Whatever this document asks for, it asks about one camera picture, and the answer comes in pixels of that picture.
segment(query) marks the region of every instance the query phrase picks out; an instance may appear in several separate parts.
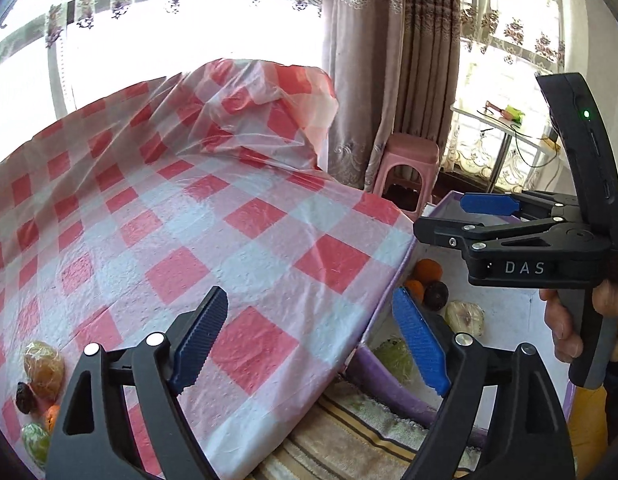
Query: plastic-wrapped fruit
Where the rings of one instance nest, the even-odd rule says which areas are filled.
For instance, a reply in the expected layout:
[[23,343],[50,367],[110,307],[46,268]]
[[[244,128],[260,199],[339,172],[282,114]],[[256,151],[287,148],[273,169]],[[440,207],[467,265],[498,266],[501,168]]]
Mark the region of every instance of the plastic-wrapped fruit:
[[422,303],[422,298],[424,298],[425,288],[418,280],[407,280],[404,282],[404,286],[409,290],[409,294],[414,300],[420,301]]
[[374,350],[374,354],[400,384],[412,381],[415,363],[403,339],[388,339]]
[[450,301],[445,321],[454,333],[467,332],[474,337],[484,333],[484,311],[475,303]]
[[429,283],[422,298],[422,304],[429,310],[437,312],[447,304],[449,289],[442,282]]
[[29,415],[36,408],[32,389],[25,383],[18,383],[16,388],[16,408],[25,415]]
[[418,280],[425,287],[432,282],[442,279],[442,267],[435,260],[424,258],[416,263],[413,269],[413,279]]
[[49,433],[39,424],[27,424],[20,430],[22,445],[33,462],[45,471],[49,451]]
[[33,392],[42,399],[56,400],[65,377],[60,352],[42,341],[32,341],[25,347],[23,361]]
[[45,429],[49,432],[49,434],[51,434],[52,431],[54,431],[54,426],[56,425],[56,419],[58,418],[59,412],[60,412],[60,406],[57,404],[54,404],[42,416],[42,420],[45,423]]

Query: metal screw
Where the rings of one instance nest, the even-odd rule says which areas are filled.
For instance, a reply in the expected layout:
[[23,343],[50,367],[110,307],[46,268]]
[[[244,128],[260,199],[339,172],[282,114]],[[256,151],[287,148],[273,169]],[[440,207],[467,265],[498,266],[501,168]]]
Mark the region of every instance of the metal screw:
[[163,343],[164,334],[161,334],[160,332],[154,332],[153,334],[149,334],[145,341],[149,346],[158,346]]
[[527,355],[534,355],[537,352],[535,346],[533,346],[531,343],[522,343],[522,345],[520,345],[520,349],[522,350],[523,354]]
[[455,342],[460,346],[471,346],[473,344],[473,337],[465,333],[456,334]]
[[89,343],[86,347],[84,347],[85,355],[96,355],[100,350],[100,345],[98,343]]

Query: checkered tablecloth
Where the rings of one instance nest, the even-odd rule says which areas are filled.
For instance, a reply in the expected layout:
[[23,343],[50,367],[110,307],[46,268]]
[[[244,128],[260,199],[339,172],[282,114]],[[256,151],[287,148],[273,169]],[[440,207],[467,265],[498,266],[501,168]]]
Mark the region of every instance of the checkered tablecloth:
[[317,169],[336,110],[318,69],[219,60],[96,101],[0,164],[0,428],[36,474],[23,345],[60,348],[70,374],[90,341],[135,346],[212,285],[229,316],[179,401],[219,476],[244,478],[300,420],[413,246],[395,206]]

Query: orange fruit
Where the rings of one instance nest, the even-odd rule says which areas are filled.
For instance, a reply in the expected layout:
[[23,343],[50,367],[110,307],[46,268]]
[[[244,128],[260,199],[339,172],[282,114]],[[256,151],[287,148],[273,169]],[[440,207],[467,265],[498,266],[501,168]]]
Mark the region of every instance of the orange fruit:
[[413,279],[418,280],[424,286],[439,282],[442,279],[442,267],[435,260],[428,258],[420,260],[413,269]]
[[56,419],[58,418],[58,413],[60,412],[60,406],[54,404],[51,406],[45,414],[42,416],[42,421],[45,425],[45,429],[49,434],[54,431],[54,426],[56,425]]
[[418,300],[422,303],[422,299],[425,296],[425,288],[418,280],[408,280],[404,283],[404,286],[409,290],[409,294],[414,300]]

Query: dark purple fruit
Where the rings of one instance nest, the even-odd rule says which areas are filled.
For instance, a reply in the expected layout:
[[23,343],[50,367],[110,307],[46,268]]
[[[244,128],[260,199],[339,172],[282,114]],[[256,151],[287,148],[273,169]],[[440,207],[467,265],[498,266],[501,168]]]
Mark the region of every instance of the dark purple fruit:
[[441,310],[449,300],[449,289],[442,282],[432,282],[429,283],[427,288],[425,289],[425,295],[422,298],[422,304],[432,310],[433,312],[437,312]]
[[29,415],[36,406],[36,399],[33,396],[32,389],[25,383],[18,383],[16,389],[16,408],[21,413]]

